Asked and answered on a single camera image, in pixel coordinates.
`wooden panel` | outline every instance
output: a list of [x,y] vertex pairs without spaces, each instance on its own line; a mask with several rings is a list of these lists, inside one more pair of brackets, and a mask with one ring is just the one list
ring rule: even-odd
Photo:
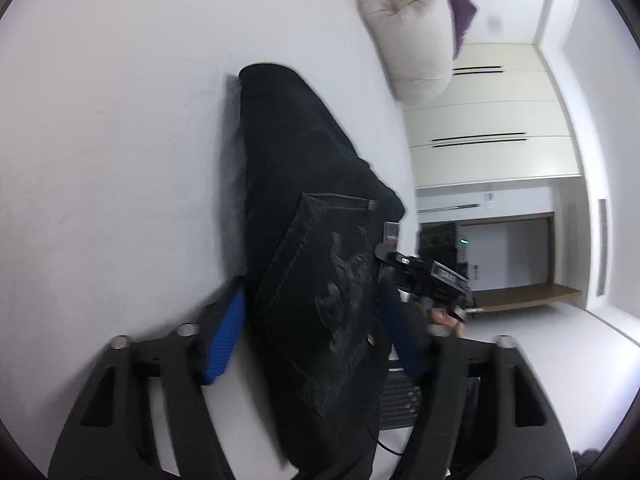
[[580,290],[557,283],[478,290],[473,293],[478,310],[473,310],[473,312],[497,312],[540,306],[554,301],[576,298],[580,294]]
[[409,146],[434,139],[525,132],[527,137],[569,135],[560,103],[512,101],[474,103],[404,112]]
[[580,175],[571,137],[410,148],[416,187]]
[[557,101],[546,72],[511,70],[502,73],[454,75],[446,90],[426,105],[407,110],[493,101]]
[[505,70],[545,70],[533,45],[519,43],[464,44],[453,66],[501,66]]

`purple cushion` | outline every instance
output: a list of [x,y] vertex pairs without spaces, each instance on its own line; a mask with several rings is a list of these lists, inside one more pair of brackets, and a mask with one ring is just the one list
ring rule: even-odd
[[455,46],[453,50],[453,59],[458,57],[460,47],[465,39],[465,34],[471,26],[471,22],[478,12],[476,6],[471,0],[449,0],[451,9],[453,10],[453,28]]

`beige bean bag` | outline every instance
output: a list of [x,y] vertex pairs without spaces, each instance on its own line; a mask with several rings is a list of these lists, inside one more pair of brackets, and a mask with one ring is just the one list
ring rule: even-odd
[[396,98],[428,102],[447,87],[453,65],[448,0],[358,0]]

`black jeans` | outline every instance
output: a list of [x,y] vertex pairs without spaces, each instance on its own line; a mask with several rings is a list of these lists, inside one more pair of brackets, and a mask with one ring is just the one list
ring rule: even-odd
[[365,480],[390,351],[373,248],[404,208],[295,72],[239,77],[247,314],[280,444],[301,480]]

